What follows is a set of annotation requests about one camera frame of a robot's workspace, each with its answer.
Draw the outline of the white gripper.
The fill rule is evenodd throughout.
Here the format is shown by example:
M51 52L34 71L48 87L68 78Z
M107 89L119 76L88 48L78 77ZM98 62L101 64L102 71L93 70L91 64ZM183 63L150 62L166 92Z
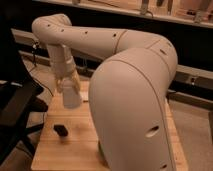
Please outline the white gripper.
M52 63L53 73L55 75L55 84L58 93L62 93L62 78L68 77L72 73L72 82L76 92L79 92L81 89L81 82L78 75L78 72L75 71L76 64L72 59L62 61L62 62L53 62Z

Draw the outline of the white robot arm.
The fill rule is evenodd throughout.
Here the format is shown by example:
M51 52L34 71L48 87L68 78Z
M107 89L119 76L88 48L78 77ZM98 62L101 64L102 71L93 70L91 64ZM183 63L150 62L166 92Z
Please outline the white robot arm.
M57 90L68 108L82 102L71 52L102 61L90 79L88 100L111 171L176 171L165 100L178 57L167 38L74 26L64 14L36 18L32 31L46 45Z

